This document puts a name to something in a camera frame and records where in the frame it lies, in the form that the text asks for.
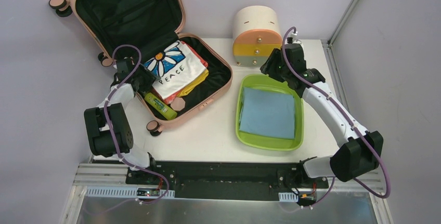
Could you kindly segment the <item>green plastic tray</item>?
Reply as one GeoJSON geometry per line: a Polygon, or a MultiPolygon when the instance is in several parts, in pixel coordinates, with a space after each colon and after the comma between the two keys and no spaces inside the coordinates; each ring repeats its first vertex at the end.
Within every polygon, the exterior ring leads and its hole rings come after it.
{"type": "Polygon", "coordinates": [[[304,130],[303,100],[297,95],[295,91],[291,90],[286,83],[272,80],[266,75],[252,74],[244,77],[239,87],[239,95],[237,100],[236,119],[235,119],[236,135],[242,143],[252,146],[254,148],[265,149],[265,150],[292,151],[299,148],[300,145],[302,144],[303,130],[304,130]],[[293,139],[271,138],[271,137],[249,134],[239,130],[240,111],[243,106],[242,95],[243,95],[243,89],[245,87],[288,94],[294,97],[295,137],[293,139]]]}

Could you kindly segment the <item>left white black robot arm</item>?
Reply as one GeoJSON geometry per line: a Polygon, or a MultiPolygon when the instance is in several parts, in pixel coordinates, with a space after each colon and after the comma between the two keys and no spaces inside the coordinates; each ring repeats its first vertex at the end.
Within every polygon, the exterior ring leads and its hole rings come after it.
{"type": "Polygon", "coordinates": [[[129,75],[135,65],[127,59],[117,61],[116,83],[110,87],[105,100],[94,108],[84,111],[84,120],[89,148],[93,155],[111,157],[127,161],[132,170],[139,170],[138,177],[147,185],[154,184],[159,171],[154,167],[153,156],[135,145],[125,109],[135,97],[130,83],[122,80],[129,75]]]}

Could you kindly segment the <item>white peace daisy shirt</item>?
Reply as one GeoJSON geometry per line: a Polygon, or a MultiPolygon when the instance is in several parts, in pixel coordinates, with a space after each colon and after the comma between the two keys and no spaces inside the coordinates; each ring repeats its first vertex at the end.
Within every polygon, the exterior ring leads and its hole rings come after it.
{"type": "Polygon", "coordinates": [[[143,63],[159,79],[152,87],[163,100],[175,96],[207,71],[208,63],[180,40],[143,63]]]}

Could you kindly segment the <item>pink hard-shell suitcase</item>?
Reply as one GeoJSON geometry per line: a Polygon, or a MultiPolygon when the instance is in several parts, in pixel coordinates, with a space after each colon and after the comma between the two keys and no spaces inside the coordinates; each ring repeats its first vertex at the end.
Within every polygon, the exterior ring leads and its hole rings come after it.
{"type": "Polygon", "coordinates": [[[173,120],[166,120],[145,102],[145,94],[135,92],[152,118],[164,127],[184,124],[231,86],[231,66],[200,37],[183,33],[185,11],[181,0],[49,0],[49,5],[60,17],[76,15],[100,47],[98,59],[105,67],[139,52],[144,63],[178,40],[208,63],[208,77],[183,97],[185,108],[173,120]]]}

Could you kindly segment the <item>light blue cloth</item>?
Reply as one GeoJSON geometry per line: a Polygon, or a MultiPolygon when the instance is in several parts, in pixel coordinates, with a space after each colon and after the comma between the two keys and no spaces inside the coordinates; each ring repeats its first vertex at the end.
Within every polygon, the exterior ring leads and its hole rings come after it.
{"type": "Polygon", "coordinates": [[[292,95],[245,87],[239,130],[280,139],[295,137],[295,107],[292,95]]]}

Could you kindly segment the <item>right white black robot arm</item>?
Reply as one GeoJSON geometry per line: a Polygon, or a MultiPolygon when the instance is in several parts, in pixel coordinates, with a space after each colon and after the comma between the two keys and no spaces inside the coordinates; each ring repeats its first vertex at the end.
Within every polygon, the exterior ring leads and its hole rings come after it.
{"type": "Polygon", "coordinates": [[[339,147],[332,156],[309,158],[295,173],[296,183],[307,188],[318,177],[336,177],[347,182],[379,167],[383,137],[359,124],[333,96],[325,77],[308,69],[300,44],[272,50],[260,71],[288,87],[307,102],[331,131],[339,147]]]}

